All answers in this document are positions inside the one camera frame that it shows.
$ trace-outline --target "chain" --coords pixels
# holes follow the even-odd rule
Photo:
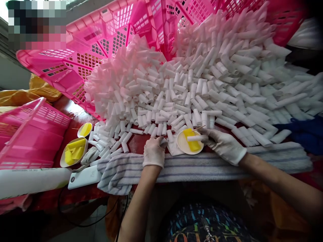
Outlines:
[[[206,221],[206,219],[204,217],[202,217],[202,223],[203,223],[204,229],[208,233],[208,237],[207,237],[208,242],[215,241],[214,238],[212,237],[211,233],[210,233],[209,224],[208,224],[208,222]]]

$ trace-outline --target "white plate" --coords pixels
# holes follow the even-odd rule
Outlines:
[[[195,135],[200,135],[200,133],[197,131],[194,131],[194,133],[195,133]],[[179,147],[179,149],[188,155],[196,155],[196,154],[200,153],[204,147],[204,144],[201,141],[198,141],[198,143],[201,146],[201,149],[198,151],[192,152],[188,146],[188,143],[187,143],[187,140],[186,140],[186,137],[185,137],[183,131],[181,131],[178,134],[176,142],[177,142],[177,146]]]
[[[87,142],[87,139],[84,138],[84,137],[77,138],[77,139],[74,139],[71,142],[69,142],[69,144],[70,144],[70,143],[73,143],[73,142],[78,141],[78,140],[81,140],[81,139],[85,139],[84,152],[83,152],[82,157],[77,162],[75,162],[73,165],[79,163],[82,160],[83,156],[87,153],[88,142]],[[69,166],[71,166],[71,165],[66,164],[66,162],[65,162],[65,149],[66,149],[66,146],[65,146],[64,151],[63,151],[63,154],[61,156],[61,161],[60,161],[61,167],[69,167]]]
[[[82,131],[82,128],[84,127],[84,125],[86,125],[87,123],[85,123],[85,124],[83,124],[79,129],[78,129],[78,131],[77,131],[77,136],[79,137],[79,138],[81,138],[81,137],[87,137],[90,133],[91,133],[91,131],[92,131],[92,129],[93,129],[93,125],[91,124],[91,123],[89,123],[90,125],[91,125],[91,130],[90,130],[90,132],[87,134],[87,135],[85,135],[85,136],[82,136],[81,135],[81,131]]]

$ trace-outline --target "floor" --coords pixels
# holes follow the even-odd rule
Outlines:
[[[102,218],[106,213],[107,206],[101,205],[98,207],[95,212],[82,223],[82,225],[88,225],[91,223],[94,223],[95,221]],[[71,242],[71,241],[77,241],[77,242],[108,242],[107,235],[105,233],[105,224],[104,219],[102,219],[100,222],[87,227],[87,228],[74,228],[71,229],[68,232],[65,232],[63,234],[60,234],[51,240],[49,242]]]

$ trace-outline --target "hand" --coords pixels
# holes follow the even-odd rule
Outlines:
[[[165,162],[165,148],[160,147],[160,142],[163,139],[162,136],[150,138],[147,140],[144,147],[144,162],[142,166],[156,165],[164,168]]]
[[[247,148],[243,147],[232,135],[223,133],[215,129],[199,129],[202,134],[213,138],[212,140],[202,140],[202,143],[210,147],[222,159],[231,165],[238,166],[238,163],[247,153]]]

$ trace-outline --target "toothpick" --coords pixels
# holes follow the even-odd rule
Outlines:
[[[203,128],[203,127],[205,127],[205,125],[203,125],[203,126],[201,126],[199,128]],[[198,130],[199,128],[196,128],[196,129],[192,130],[191,133],[194,132],[195,130]]]

